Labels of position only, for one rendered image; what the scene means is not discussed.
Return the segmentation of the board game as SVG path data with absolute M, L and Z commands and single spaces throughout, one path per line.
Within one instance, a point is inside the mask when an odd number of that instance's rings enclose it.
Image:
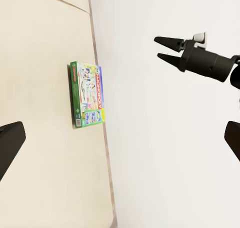
M 70 70 L 75 127 L 105 123 L 102 67 L 74 61 Z

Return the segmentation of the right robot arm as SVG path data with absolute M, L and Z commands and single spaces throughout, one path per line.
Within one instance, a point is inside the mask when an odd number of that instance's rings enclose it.
M 228 58 L 206 50 L 207 32 L 195 34 L 188 40 L 157 36 L 154 41 L 178 53 L 183 51 L 181 57 L 163 53 L 158 53 L 157 56 L 184 73 L 188 70 L 224 83 L 234 64 L 237 64 L 230 75 L 230 83 L 240 89 L 240 56 L 233 55 L 232 58 Z

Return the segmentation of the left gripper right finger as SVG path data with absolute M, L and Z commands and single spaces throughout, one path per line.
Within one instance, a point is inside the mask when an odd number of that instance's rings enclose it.
M 240 162 L 240 123 L 235 121 L 228 121 L 225 133 L 224 140 L 228 146 L 233 151 L 234 155 Z

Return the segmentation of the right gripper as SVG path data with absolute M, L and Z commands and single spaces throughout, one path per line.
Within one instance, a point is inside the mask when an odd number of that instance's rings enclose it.
M 178 53 L 183 51 L 181 57 L 163 53 L 157 56 L 184 73 L 188 70 L 208 78 L 219 57 L 215 52 L 195 47 L 196 41 L 192 39 L 157 36 L 154 41 Z

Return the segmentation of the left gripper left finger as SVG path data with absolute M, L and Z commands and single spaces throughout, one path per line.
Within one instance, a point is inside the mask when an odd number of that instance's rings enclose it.
M 26 140 L 21 121 L 0 126 L 0 181 Z

